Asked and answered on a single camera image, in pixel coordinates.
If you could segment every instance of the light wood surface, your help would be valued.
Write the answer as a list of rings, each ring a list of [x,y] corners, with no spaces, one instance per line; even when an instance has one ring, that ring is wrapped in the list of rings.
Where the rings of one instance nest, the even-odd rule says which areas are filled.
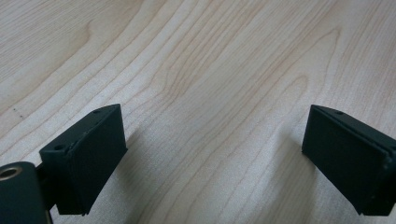
[[[128,153],[55,223],[395,223],[301,153],[312,104],[396,137],[395,36],[394,0],[4,0],[0,164],[120,103]]]

